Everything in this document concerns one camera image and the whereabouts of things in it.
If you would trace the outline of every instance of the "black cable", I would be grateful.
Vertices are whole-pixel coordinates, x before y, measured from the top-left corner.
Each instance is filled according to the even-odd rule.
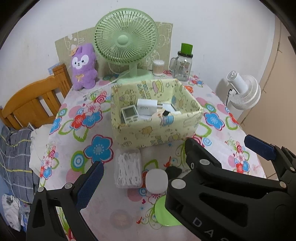
[[[228,98],[229,98],[229,93],[230,93],[231,90],[232,90],[232,89],[230,89],[230,90],[228,91],[228,95],[227,95],[227,100],[226,100],[226,105],[225,105],[225,106],[227,106]]]

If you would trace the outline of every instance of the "fan stand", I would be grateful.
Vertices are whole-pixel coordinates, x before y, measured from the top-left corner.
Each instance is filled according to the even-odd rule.
[[[129,65],[129,70],[122,72],[117,80],[118,84],[131,84],[134,82],[139,82],[143,80],[153,80],[153,74],[144,69],[137,68],[138,62],[131,63]]]

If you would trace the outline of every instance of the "beige door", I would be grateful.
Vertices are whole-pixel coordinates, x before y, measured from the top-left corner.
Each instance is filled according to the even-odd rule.
[[[246,134],[285,146],[296,154],[296,55],[281,25],[278,53],[260,101],[242,122]],[[267,178],[276,177],[270,161],[259,158]]]

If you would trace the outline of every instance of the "wooden chair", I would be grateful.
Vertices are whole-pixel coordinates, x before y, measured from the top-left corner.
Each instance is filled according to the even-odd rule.
[[[61,103],[54,90],[59,89],[65,98],[72,83],[65,64],[53,69],[54,75],[27,85],[18,91],[0,110],[0,119],[9,127],[17,130],[32,123],[39,128],[44,124],[53,123]],[[42,97],[53,116],[49,116],[39,101]]]

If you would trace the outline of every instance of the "white fan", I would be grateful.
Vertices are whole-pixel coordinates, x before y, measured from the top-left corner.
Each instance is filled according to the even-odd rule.
[[[261,89],[258,81],[253,76],[240,76],[236,71],[231,71],[227,75],[227,80],[236,91],[236,94],[230,100],[233,107],[239,110],[247,110],[258,103]]]

